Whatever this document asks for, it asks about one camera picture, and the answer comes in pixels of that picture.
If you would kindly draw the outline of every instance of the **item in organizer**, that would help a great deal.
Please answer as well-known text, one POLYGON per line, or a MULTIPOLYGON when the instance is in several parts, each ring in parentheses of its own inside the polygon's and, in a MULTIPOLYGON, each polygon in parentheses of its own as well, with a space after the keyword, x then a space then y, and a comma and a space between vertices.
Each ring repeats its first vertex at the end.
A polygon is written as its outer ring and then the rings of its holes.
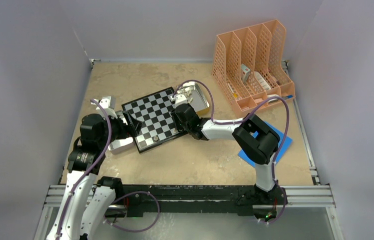
POLYGON ((268 82, 262 77, 262 75, 258 71, 254 72, 254 76, 265 91, 271 90, 271 86, 268 84, 268 82))
POLYGON ((243 81, 243 83, 247 81, 249 74, 250 74, 250 68, 248 68, 244 64, 241 64, 241 80, 243 81))
MULTIPOLYGON (((269 94, 269 95, 268 95, 268 98, 270 98, 270 97, 275 97, 275 96, 279 97, 278 94, 269 94)), ((278 101, 278 99, 271 99, 271 100, 268 101, 268 104, 272 104, 272 103, 274 103, 274 102, 276 102, 276 101, 278 101)))
POLYGON ((287 95, 287 96, 283 96, 282 99, 287 100, 287 99, 290 99, 292 97, 293 97, 293 95, 287 95))
POLYGON ((230 84, 227 83, 227 86, 228 86, 229 90, 231 91, 232 95, 233 95, 235 98, 238 98, 238 95, 234 92, 234 89, 232 89, 232 87, 230 86, 230 84))
POLYGON ((170 114, 174 103, 169 100, 169 95, 173 92, 174 89, 169 87, 122 105, 123 110, 143 122, 140 133, 134 138, 139 153, 187 133, 176 131, 170 114))

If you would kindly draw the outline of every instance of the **metal frame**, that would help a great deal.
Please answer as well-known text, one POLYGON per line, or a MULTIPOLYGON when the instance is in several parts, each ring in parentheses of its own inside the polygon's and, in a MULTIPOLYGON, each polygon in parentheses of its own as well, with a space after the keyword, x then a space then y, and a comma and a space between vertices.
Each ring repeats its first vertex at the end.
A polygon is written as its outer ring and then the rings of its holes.
MULTIPOLYGON (((283 186, 288 197, 287 208, 325 208, 335 240, 344 240, 341 233, 341 228, 338 222, 337 213, 335 210, 335 202, 332 196, 329 185, 321 185, 316 170, 315 162, 313 161, 312 153, 309 147, 309 142, 304 129, 303 121, 300 115, 299 107, 296 99, 293 101, 296 117, 299 122, 302 133, 303 143, 306 148, 307 158, 309 162, 309 170, 314 180, 313 186, 283 186)), ((64 186, 51 185, 44 203, 44 208, 41 214, 40 222, 34 237, 34 240, 44 240, 47 235, 47 230, 50 224, 51 213, 54 208, 59 208, 63 199, 64 186)), ((92 199, 93 192, 90 191, 88 200, 92 199)), ((268 208, 267 205, 254 205, 254 209, 268 208)), ((122 209, 121 205, 111 205, 110 209, 122 209)))

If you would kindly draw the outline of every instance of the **gray wall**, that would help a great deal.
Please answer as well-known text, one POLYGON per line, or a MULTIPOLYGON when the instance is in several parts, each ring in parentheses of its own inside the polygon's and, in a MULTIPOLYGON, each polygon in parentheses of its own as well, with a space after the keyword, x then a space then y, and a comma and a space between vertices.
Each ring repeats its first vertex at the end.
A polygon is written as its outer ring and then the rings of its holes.
POLYGON ((58 0, 0 1, 0 239, 33 238, 88 76, 58 0))
POLYGON ((61 0, 90 58, 210 61, 215 36, 279 18, 289 59, 322 0, 61 0))
POLYGON ((345 237, 374 239, 374 0, 324 1, 290 66, 345 237))

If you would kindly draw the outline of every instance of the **orange desk organizer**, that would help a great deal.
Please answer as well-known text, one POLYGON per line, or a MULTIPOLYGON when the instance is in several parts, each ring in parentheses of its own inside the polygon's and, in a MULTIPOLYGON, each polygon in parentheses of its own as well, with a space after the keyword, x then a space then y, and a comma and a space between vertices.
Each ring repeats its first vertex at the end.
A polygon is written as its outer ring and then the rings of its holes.
MULTIPOLYGON (((278 20, 272 20, 216 36, 212 76, 238 118, 246 116, 268 95, 292 95, 288 102, 295 98, 294 83, 281 67, 285 32, 278 20), (245 82, 241 80, 241 64, 251 69, 245 82), (254 71, 262 75, 271 89, 264 90, 254 71)), ((281 104, 266 103, 258 111, 281 104)))

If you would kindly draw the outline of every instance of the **blue paper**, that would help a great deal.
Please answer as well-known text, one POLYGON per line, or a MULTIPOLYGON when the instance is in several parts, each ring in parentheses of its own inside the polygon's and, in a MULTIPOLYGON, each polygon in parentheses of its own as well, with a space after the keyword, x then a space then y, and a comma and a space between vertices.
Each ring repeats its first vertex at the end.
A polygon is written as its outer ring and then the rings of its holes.
MULTIPOLYGON (((283 138, 284 136, 284 133, 280 132, 278 129, 274 128, 271 124, 265 122, 266 124, 268 124, 268 126, 270 126, 272 129, 274 129, 274 131, 280 136, 280 140, 283 138)), ((253 134, 253 137, 255 138, 257 136, 257 132, 255 132, 253 134)), ((284 141, 284 144, 282 146, 282 148, 280 149, 280 152, 277 156, 277 159, 275 160, 275 164, 278 163, 278 161, 281 159, 281 157, 284 155, 285 151, 287 151, 288 147, 291 145, 291 142, 293 140, 291 138, 289 138, 288 136, 285 138, 285 141, 284 141)), ((252 160, 250 160, 246 153, 244 153, 243 150, 241 150, 239 153, 238 153, 238 156, 240 158, 242 158, 243 160, 245 160, 248 164, 250 164, 252 167, 254 167, 254 162, 252 160)))

